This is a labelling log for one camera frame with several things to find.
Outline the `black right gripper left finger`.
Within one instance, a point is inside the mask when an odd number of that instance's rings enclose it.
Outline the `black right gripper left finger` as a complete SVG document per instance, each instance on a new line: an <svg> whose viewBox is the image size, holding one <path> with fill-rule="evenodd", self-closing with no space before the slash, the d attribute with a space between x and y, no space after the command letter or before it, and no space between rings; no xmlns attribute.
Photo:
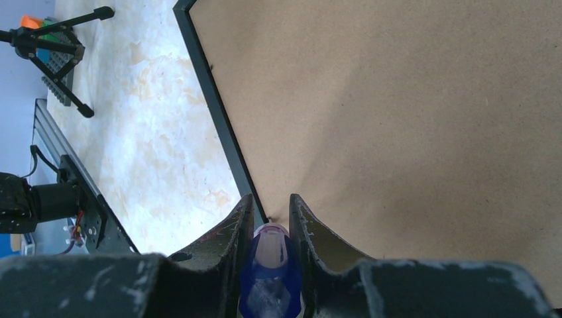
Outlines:
<svg viewBox="0 0 562 318"><path fill-rule="evenodd" d="M65 254L1 261L2 317L236 317L253 197L164 256Z"/></svg>

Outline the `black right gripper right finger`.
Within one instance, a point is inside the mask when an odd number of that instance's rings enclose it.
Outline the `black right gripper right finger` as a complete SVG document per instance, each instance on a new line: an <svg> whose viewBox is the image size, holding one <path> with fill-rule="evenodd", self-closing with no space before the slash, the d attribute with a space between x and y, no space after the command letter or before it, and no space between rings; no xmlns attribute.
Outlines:
<svg viewBox="0 0 562 318"><path fill-rule="evenodd" d="M304 273L306 317L554 317L522 267L474 260L375 259L290 197L290 237Z"/></svg>

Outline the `blue red handled screwdriver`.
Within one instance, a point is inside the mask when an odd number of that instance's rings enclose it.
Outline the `blue red handled screwdriver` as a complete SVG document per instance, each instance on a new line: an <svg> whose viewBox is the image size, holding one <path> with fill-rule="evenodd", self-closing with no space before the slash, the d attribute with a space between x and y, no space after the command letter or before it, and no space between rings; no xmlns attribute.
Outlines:
<svg viewBox="0 0 562 318"><path fill-rule="evenodd" d="M299 317L302 267L282 225L266 223L254 232L240 281L242 317Z"/></svg>

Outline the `black wooden picture frame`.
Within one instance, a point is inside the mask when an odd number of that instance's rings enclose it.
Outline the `black wooden picture frame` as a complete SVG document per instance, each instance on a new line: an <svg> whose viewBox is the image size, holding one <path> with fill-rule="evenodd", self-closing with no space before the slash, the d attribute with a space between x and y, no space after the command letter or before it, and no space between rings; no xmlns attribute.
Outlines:
<svg viewBox="0 0 562 318"><path fill-rule="evenodd" d="M179 1L235 183L375 258L503 260L561 306L560 1Z"/></svg>

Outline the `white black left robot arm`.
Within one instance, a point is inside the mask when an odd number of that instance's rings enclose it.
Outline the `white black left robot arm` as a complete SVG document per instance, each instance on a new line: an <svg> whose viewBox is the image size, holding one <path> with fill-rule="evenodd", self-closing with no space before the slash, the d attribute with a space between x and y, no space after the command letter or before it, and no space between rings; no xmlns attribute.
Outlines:
<svg viewBox="0 0 562 318"><path fill-rule="evenodd" d="M70 183L30 185L26 179L1 173L1 233L26 234L39 223L78 215L78 189Z"/></svg>

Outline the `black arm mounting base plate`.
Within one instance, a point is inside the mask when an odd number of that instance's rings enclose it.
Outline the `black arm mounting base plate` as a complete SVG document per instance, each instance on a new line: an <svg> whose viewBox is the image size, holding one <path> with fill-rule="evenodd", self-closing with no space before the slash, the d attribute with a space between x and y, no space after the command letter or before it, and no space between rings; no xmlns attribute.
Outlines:
<svg viewBox="0 0 562 318"><path fill-rule="evenodd" d="M59 169L58 180L70 182L79 193L80 208L84 212L80 226L87 251L90 254L137 253L137 247L81 162L63 154Z"/></svg>

